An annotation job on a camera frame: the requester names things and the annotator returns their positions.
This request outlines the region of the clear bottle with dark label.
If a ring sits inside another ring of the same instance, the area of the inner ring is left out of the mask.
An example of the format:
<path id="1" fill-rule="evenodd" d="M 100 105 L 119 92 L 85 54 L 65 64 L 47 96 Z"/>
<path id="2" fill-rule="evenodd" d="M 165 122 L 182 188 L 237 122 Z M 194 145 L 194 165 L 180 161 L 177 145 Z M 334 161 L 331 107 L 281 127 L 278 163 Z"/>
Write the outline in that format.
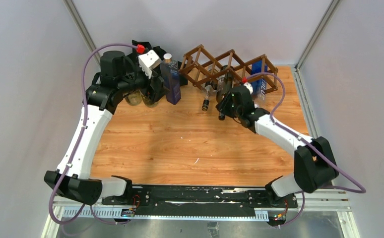
<path id="1" fill-rule="evenodd" d="M 141 89 L 140 92 L 142 100 L 147 107 L 153 108 L 158 105 L 157 93 L 154 89 Z"/>

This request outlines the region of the dark green wine bottle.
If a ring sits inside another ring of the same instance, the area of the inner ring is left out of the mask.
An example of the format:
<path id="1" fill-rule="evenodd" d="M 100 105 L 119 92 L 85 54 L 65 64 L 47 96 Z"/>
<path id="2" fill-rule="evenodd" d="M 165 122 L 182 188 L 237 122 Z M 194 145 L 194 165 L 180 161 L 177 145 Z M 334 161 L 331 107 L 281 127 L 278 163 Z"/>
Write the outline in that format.
<path id="1" fill-rule="evenodd" d="M 218 87 L 217 87 L 217 92 L 216 92 L 216 101 L 218 104 L 222 103 L 224 100 L 224 97 L 229 93 L 230 89 L 232 88 L 233 85 L 233 75 L 228 72 L 224 74 L 223 76 L 220 76 L 217 78 L 218 79 Z M 222 112 L 219 112 L 218 119 L 219 120 L 224 120 L 227 113 L 228 116 L 231 115 L 231 107 L 232 107 L 232 98 L 229 97 L 225 102 L 224 102 L 224 107 Z"/>

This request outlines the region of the blue bottle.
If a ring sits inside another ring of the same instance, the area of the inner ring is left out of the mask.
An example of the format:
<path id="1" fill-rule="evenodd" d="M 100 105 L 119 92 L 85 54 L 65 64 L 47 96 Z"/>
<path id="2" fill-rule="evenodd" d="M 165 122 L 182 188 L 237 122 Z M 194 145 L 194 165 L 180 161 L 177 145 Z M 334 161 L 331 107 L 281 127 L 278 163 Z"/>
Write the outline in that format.
<path id="1" fill-rule="evenodd" d="M 181 99 L 180 74 L 178 62 L 172 58 L 170 53 L 163 55 L 163 61 L 160 63 L 160 71 L 164 79 L 164 86 L 168 89 L 166 100 L 176 105 Z"/>
<path id="2" fill-rule="evenodd" d="M 251 75 L 267 72 L 267 65 L 262 66 L 262 61 L 257 61 L 252 64 Z M 253 87 L 252 98 L 256 107 L 261 107 L 265 104 L 265 90 L 267 88 L 266 80 L 261 78 L 251 83 Z"/>

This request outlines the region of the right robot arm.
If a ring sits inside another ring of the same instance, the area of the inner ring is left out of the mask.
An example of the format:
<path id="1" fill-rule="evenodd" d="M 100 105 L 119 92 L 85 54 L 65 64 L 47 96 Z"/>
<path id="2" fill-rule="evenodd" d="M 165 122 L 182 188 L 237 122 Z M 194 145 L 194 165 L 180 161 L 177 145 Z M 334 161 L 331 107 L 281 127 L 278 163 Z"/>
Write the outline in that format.
<path id="1" fill-rule="evenodd" d="M 220 120 L 238 119 L 243 127 L 270 139 L 293 156 L 293 173 L 280 176 L 265 186 L 265 200 L 269 206 L 279 206 L 290 194 L 312 193 L 338 177 L 336 161 L 326 138 L 312 138 L 293 130 L 268 110 L 255 106 L 251 93 L 248 83 L 232 88 L 216 109 Z"/>

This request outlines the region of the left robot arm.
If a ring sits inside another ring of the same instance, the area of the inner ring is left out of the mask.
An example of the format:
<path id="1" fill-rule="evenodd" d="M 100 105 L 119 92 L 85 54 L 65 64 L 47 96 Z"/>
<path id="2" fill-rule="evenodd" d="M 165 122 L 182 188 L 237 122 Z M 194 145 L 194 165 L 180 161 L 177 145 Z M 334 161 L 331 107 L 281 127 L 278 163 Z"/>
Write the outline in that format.
<path id="1" fill-rule="evenodd" d="M 103 53 L 100 71 L 85 91 L 80 120 L 69 148 L 58 167 L 46 171 L 44 176 L 56 195 L 85 205 L 111 196 L 122 205 L 132 202 L 132 181 L 121 176 L 92 178 L 92 161 L 104 129 L 123 99 L 141 92 L 155 103 L 165 95 L 164 80 L 155 71 L 160 63 L 160 56 L 149 49 L 129 56 L 121 51 Z"/>

